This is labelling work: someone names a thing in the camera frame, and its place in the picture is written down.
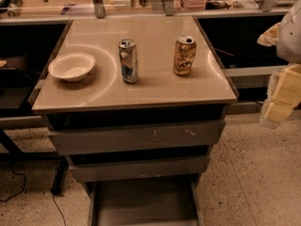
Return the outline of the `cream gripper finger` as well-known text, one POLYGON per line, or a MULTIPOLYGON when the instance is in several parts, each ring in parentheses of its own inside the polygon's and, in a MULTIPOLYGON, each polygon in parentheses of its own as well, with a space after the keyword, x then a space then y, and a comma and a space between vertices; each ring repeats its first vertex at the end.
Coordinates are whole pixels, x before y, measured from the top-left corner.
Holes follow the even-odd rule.
POLYGON ((273 71, 268 83, 267 99, 261 108, 260 125, 276 129, 300 103, 301 65, 289 64, 281 72, 273 71))
POLYGON ((280 23, 272 25, 263 34, 261 34, 257 39, 257 44, 262 46, 276 46, 277 45, 277 33, 280 23))

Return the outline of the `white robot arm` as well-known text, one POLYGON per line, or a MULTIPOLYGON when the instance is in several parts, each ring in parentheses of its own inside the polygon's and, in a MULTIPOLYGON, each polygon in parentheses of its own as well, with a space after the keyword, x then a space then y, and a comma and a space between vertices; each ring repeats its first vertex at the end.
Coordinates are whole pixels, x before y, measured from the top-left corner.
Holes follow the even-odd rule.
POLYGON ((260 125, 276 129, 301 103, 301 0, 281 22, 261 34, 257 43, 267 47, 275 45, 277 56, 288 62, 281 72, 272 72, 267 99, 261 108, 260 125))

